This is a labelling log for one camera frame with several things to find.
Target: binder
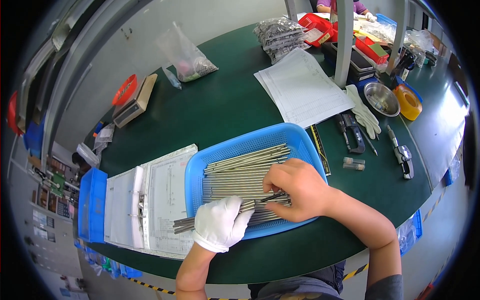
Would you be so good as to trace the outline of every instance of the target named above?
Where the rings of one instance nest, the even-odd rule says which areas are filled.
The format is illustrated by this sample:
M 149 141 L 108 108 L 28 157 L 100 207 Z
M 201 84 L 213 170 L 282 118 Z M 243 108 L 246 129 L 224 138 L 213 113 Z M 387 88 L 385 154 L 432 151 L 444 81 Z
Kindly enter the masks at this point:
M 187 216 L 185 168 L 198 148 L 189 145 L 107 179 L 104 241 L 152 255 L 183 259 L 190 232 L 174 235 L 173 220 Z

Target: bare hand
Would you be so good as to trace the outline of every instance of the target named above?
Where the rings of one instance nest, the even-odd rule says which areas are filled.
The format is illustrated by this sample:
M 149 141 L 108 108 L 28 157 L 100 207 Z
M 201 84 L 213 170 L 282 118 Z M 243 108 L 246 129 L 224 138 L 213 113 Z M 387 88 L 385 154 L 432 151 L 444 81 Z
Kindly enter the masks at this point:
M 265 208 L 291 222 L 326 215 L 339 192 L 329 187 L 312 165 L 297 158 L 272 165 L 264 177 L 263 188 L 264 192 L 282 189 L 290 195 L 291 207 L 268 203 Z

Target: small glass vial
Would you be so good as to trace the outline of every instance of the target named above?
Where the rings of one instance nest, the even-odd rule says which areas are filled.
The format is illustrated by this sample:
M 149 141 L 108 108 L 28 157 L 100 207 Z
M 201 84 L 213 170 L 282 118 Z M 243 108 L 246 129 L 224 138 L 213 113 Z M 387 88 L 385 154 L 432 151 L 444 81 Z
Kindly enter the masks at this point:
M 343 162 L 348 163 L 348 164 L 365 165 L 365 160 L 364 159 L 356 159 L 356 158 L 351 158 L 351 157 L 344 157 Z
M 363 171 L 365 170 L 365 165 L 343 163 L 343 168 Z

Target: gray shirt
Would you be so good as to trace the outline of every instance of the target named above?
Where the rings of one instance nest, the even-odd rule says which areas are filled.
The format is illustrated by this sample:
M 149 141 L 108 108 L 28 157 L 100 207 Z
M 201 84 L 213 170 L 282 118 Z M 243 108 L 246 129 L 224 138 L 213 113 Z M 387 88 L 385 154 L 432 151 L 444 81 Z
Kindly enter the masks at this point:
M 293 277 L 272 281 L 258 293 L 257 300 L 282 299 L 341 299 L 335 289 L 323 281 L 310 277 Z M 403 300 L 403 280 L 401 275 L 392 275 L 375 282 L 365 292 L 365 300 Z

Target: white cotton glove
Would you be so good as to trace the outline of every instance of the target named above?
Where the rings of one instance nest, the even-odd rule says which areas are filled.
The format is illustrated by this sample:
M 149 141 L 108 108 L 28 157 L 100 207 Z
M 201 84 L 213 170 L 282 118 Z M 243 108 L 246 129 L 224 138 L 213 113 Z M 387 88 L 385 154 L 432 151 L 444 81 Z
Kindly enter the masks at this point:
M 371 12 L 366 13 L 365 18 L 367 18 L 370 22 L 377 21 L 377 17 L 375 17 Z
M 231 196 L 200 206 L 195 215 L 192 239 L 209 251 L 227 252 L 243 238 L 254 212 L 239 214 L 242 202 L 240 197 Z
M 347 85 L 345 93 L 353 100 L 355 107 L 351 111 L 355 114 L 357 123 L 365 127 L 368 136 L 374 140 L 375 133 L 380 134 L 382 130 L 378 126 L 378 120 L 374 114 L 368 109 L 360 98 L 357 87 L 354 84 Z

